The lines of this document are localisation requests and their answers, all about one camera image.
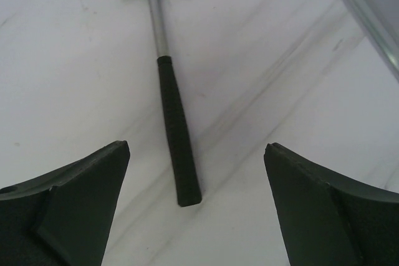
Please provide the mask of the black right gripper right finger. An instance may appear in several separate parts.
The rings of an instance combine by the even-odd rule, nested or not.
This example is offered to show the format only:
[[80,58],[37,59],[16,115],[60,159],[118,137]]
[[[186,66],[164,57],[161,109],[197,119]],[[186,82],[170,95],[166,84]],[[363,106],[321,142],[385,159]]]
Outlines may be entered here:
[[266,173],[291,265],[398,265],[398,194],[273,143]]

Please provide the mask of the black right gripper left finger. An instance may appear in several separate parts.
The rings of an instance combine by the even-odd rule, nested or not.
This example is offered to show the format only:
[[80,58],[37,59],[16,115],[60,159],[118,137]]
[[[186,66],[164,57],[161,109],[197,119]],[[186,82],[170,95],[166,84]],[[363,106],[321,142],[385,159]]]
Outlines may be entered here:
[[130,150],[114,141],[1,189],[1,265],[101,265]]

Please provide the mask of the black handled claw hammer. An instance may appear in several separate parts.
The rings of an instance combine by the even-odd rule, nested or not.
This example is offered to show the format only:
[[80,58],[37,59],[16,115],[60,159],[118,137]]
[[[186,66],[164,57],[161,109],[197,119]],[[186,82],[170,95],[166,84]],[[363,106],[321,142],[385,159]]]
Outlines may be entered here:
[[202,201],[202,193],[191,147],[185,111],[170,56],[160,0],[148,0],[160,82],[161,104],[166,138],[175,179],[177,203],[194,206]]

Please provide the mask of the right aluminium frame post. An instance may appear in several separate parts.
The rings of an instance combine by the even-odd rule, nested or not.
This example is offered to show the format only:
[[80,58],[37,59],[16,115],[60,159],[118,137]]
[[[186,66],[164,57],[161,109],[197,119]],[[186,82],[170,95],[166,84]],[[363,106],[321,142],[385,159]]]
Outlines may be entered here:
[[398,0],[343,0],[398,79]]

